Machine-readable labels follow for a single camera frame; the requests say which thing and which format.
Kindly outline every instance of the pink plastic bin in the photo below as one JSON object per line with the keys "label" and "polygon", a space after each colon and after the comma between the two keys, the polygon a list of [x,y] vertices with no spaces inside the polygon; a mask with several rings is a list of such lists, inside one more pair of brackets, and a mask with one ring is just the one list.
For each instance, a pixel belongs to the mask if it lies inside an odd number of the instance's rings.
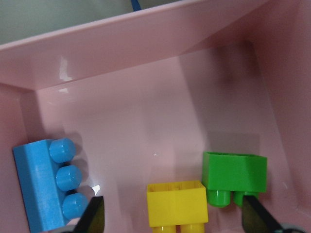
{"label": "pink plastic bin", "polygon": [[[311,2],[185,0],[0,46],[0,232],[28,232],[12,147],[71,138],[105,233],[148,233],[146,185],[202,152],[268,157],[260,200],[311,229]],[[242,232],[235,205],[208,233]]]}

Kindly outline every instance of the blue object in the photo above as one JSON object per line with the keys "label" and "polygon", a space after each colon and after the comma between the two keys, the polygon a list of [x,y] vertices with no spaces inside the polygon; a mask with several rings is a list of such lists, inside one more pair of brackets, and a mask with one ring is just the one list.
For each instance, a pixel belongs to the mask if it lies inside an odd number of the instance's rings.
{"label": "blue object", "polygon": [[141,10],[141,7],[140,7],[138,0],[131,0],[131,2],[132,2],[132,7],[133,7],[134,11],[140,11]]}
{"label": "blue object", "polygon": [[87,199],[81,193],[67,196],[63,203],[63,213],[67,219],[81,217],[87,207]]}
{"label": "blue object", "polygon": [[82,173],[75,165],[61,167],[56,174],[56,183],[60,190],[66,192],[79,187]]}
{"label": "blue object", "polygon": [[15,147],[13,152],[31,233],[65,226],[72,216],[82,215],[86,197],[66,192],[79,186],[80,170],[55,162],[74,157],[70,139],[41,140]]}
{"label": "blue object", "polygon": [[50,155],[57,163],[68,162],[76,154],[76,147],[73,141],[68,138],[54,140],[50,145]]}

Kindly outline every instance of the pink bin floor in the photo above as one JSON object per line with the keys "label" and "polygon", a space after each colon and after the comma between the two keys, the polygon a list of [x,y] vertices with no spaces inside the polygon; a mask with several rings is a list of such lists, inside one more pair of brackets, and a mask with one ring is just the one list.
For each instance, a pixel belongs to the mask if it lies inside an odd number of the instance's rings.
{"label": "pink bin floor", "polygon": [[[68,78],[66,69],[60,76]],[[147,233],[148,183],[201,179],[202,152],[268,157],[260,200],[304,225],[274,113],[250,43],[200,50],[23,94],[30,141],[71,138],[74,159],[105,200],[105,233]],[[211,206],[206,232],[242,232],[233,204]]]}

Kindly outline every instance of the lego stud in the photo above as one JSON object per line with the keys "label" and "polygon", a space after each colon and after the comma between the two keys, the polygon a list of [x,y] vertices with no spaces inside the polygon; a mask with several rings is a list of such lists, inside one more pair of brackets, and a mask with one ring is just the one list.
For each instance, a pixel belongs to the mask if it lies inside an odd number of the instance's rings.
{"label": "lego stud", "polygon": [[68,162],[75,154],[76,147],[69,138],[54,140],[50,145],[50,155],[56,163]]}
{"label": "lego stud", "polygon": [[204,233],[204,223],[180,225],[181,233]]}
{"label": "lego stud", "polygon": [[216,207],[225,207],[230,204],[230,191],[207,190],[208,203]]}
{"label": "lego stud", "polygon": [[176,233],[176,226],[153,227],[152,233]]}
{"label": "lego stud", "polygon": [[75,165],[61,167],[56,174],[56,183],[60,190],[66,192],[79,187],[82,173]]}
{"label": "lego stud", "polygon": [[239,207],[243,204],[243,196],[255,196],[258,199],[259,193],[257,192],[233,192],[233,201]]}
{"label": "lego stud", "polygon": [[82,193],[70,194],[63,202],[63,214],[67,219],[81,217],[87,207],[87,199]]}

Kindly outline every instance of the gray surface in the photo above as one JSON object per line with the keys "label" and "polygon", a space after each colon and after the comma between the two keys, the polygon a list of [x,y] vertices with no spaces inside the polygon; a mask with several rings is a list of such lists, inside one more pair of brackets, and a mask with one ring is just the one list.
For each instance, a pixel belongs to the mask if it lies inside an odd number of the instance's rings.
{"label": "gray surface", "polygon": [[[140,0],[143,9],[176,0]],[[0,0],[0,44],[132,12],[130,0]]]}

